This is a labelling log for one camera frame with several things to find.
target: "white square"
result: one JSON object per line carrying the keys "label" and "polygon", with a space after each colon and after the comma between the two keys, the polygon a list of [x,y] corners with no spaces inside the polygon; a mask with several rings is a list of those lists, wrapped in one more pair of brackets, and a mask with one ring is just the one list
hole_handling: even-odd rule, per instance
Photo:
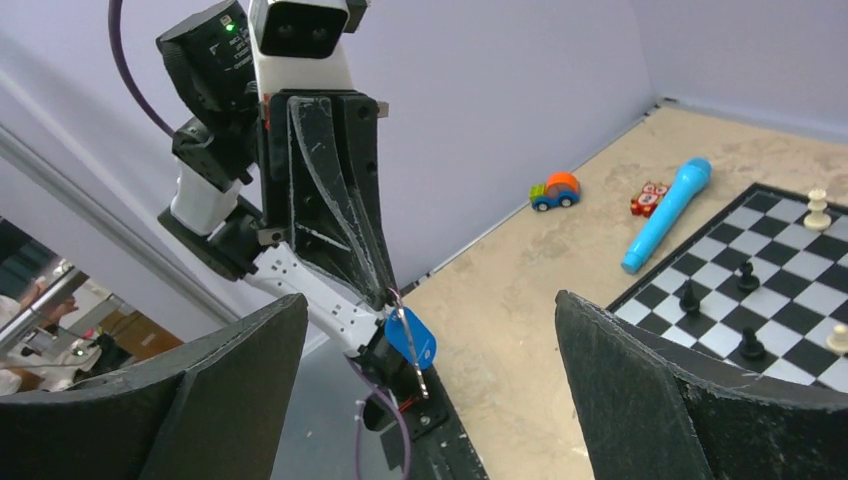
{"label": "white square", "polygon": [[692,345],[695,345],[695,342],[698,341],[695,339],[695,337],[689,335],[688,333],[684,332],[683,330],[674,325],[672,325],[671,328],[666,330],[665,333],[662,334],[662,337],[667,340],[671,340],[672,342],[678,345],[683,345],[686,348],[690,348]]}
{"label": "white square", "polygon": [[717,323],[701,337],[700,342],[724,358],[739,346],[741,340],[742,335],[737,333],[736,330],[723,323]]}
{"label": "white square", "polygon": [[848,216],[837,218],[824,234],[848,242]]}
{"label": "white square", "polygon": [[694,275],[692,275],[692,280],[700,283],[710,290],[713,290],[718,288],[718,286],[730,278],[731,275],[733,275],[733,272],[730,270],[720,267],[715,263],[707,263],[698,269]]}
{"label": "white square", "polygon": [[625,322],[636,325],[651,313],[651,309],[642,305],[641,302],[631,298],[615,312],[615,316]]}
{"label": "white square", "polygon": [[771,243],[771,239],[765,235],[760,235],[757,232],[746,230],[733,239],[733,241],[730,242],[730,246],[742,253],[754,255],[765,248],[765,246],[769,243]]}
{"label": "white square", "polygon": [[764,214],[756,210],[748,207],[739,207],[724,219],[724,223],[739,227],[742,230],[748,230],[759,219],[763,218],[763,216]]}
{"label": "white square", "polygon": [[686,312],[680,309],[680,299],[673,295],[666,297],[665,300],[654,307],[654,313],[672,325],[686,316]]}
{"label": "white square", "polygon": [[777,202],[777,205],[771,207],[771,209],[766,212],[766,215],[778,220],[783,220],[784,222],[792,223],[801,218],[801,215],[807,213],[807,211],[806,203],[797,202],[795,200],[787,200],[784,198]]}
{"label": "white square", "polygon": [[773,277],[774,274],[780,270],[780,267],[777,265],[767,262],[760,257],[751,257],[749,261],[751,262],[751,265],[754,266],[754,275],[756,275],[762,283],[766,283],[769,278]]}
{"label": "white square", "polygon": [[689,253],[700,259],[710,261],[714,259],[716,255],[721,253],[726,246],[726,244],[721,243],[718,240],[710,237],[704,237],[695,242],[695,245],[692,245],[692,248],[689,249]]}
{"label": "white square", "polygon": [[816,381],[816,377],[792,365],[782,358],[772,363],[769,368],[763,372],[763,375],[777,378],[786,382],[797,383],[800,385],[812,385]]}
{"label": "white square", "polygon": [[807,332],[804,338],[822,348],[827,348],[827,337],[833,333],[833,327],[839,324],[840,322],[837,322],[835,319],[827,317]]}
{"label": "white square", "polygon": [[846,300],[848,294],[821,283],[811,283],[795,297],[795,303],[822,315],[830,315]]}
{"label": "white square", "polygon": [[766,287],[754,290],[742,300],[743,307],[763,318],[774,317],[774,314],[785,307],[787,303],[789,303],[788,298]]}
{"label": "white square", "polygon": [[686,281],[686,275],[669,268],[657,275],[651,283],[666,293],[674,293]]}
{"label": "white square", "polygon": [[797,250],[803,250],[807,248],[807,245],[813,243],[813,240],[818,236],[818,233],[793,223],[778,233],[774,239]]}
{"label": "white square", "polygon": [[720,322],[733,311],[739,302],[716,290],[701,299],[701,313]]}
{"label": "white square", "polygon": [[782,357],[804,337],[777,322],[768,321],[757,330],[757,338],[763,342],[766,350]]}
{"label": "white square", "polygon": [[830,268],[831,265],[833,265],[832,260],[828,260],[810,252],[800,251],[786,262],[783,269],[787,272],[794,273],[801,278],[815,280],[819,277],[819,275],[824,273],[825,270]]}
{"label": "white square", "polygon": [[848,359],[837,359],[827,370],[819,375],[819,381],[830,388],[848,393]]}

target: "blue toy microphone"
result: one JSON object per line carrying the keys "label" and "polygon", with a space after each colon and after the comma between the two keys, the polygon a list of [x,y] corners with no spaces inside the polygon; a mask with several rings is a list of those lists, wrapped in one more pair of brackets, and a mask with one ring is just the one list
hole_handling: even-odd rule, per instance
{"label": "blue toy microphone", "polygon": [[674,225],[689,201],[710,181],[712,171],[710,162],[700,157],[689,160],[677,170],[677,176],[674,177],[674,183],[671,184],[668,193],[627,249],[624,260],[621,261],[621,268],[625,272],[631,275],[637,273],[651,258],[657,245]]}

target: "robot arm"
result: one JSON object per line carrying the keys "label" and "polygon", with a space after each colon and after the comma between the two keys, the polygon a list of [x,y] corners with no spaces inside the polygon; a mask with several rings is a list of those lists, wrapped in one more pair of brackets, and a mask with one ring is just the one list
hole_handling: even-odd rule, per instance
{"label": "robot arm", "polygon": [[[397,286],[377,178],[383,115],[353,89],[339,44],[366,8],[365,0],[252,0],[246,14],[229,0],[157,39],[195,115],[174,135],[178,188],[159,221],[224,278],[276,297],[302,293],[310,321],[386,384],[419,358],[385,335]],[[253,164],[261,211],[239,195]],[[361,300],[348,301],[328,278]],[[434,355],[421,358],[423,368]]]}

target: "metal key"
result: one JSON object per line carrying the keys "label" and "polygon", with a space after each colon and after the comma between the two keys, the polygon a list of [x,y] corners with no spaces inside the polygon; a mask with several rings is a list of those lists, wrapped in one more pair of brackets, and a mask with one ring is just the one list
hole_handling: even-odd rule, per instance
{"label": "metal key", "polygon": [[403,331],[406,333],[406,340],[409,342],[409,352],[412,354],[412,367],[415,369],[415,375],[418,377],[418,386],[421,388],[421,396],[425,400],[430,397],[427,392],[427,384],[424,383],[424,373],[421,372],[421,366],[418,364],[418,351],[415,349],[415,340],[412,338],[412,331],[409,329],[409,322],[406,320],[406,308],[403,306],[403,300],[400,293],[392,290],[397,303],[398,318],[403,325]]}

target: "wire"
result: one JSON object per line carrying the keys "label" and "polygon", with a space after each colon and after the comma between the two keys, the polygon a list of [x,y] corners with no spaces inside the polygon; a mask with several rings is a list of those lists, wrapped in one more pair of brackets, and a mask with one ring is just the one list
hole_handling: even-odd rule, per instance
{"label": "wire", "polygon": [[[398,426],[400,427],[400,436],[403,440],[403,477],[402,480],[409,480],[409,466],[412,463],[412,440],[409,437],[409,427],[406,426],[406,422],[403,420],[403,415],[398,411],[397,407],[395,407],[394,402],[392,402],[389,397],[383,393],[376,385],[371,383],[365,375],[362,374],[362,371],[356,364],[353,363],[351,359],[347,359],[347,363],[350,364],[350,368],[353,369],[354,373],[368,386],[377,398],[380,399],[386,405],[386,408],[392,412],[395,420],[397,420]],[[354,473],[356,475],[357,480],[362,480],[362,475],[360,474],[359,467],[360,465],[360,449],[362,446],[362,414],[365,411],[365,402],[362,403],[359,407],[359,421],[356,422],[356,437],[354,438]]]}
{"label": "wire", "polygon": [[395,297],[395,305],[403,305],[403,297],[401,296],[400,292],[394,288],[390,288],[389,291],[392,292],[392,295]]}
{"label": "wire", "polygon": [[124,55],[124,42],[121,38],[121,9],[124,6],[124,0],[109,0],[109,46],[112,49],[112,58],[115,60],[115,66],[118,67],[118,73],[121,75],[121,80],[124,81],[127,90],[130,91],[135,102],[139,107],[153,120],[153,123],[165,132],[169,137],[174,136],[174,130],[168,126],[165,120],[156,113],[156,110],[150,106],[147,99],[139,90],[135,80],[130,72],[130,67],[127,64],[127,57]]}

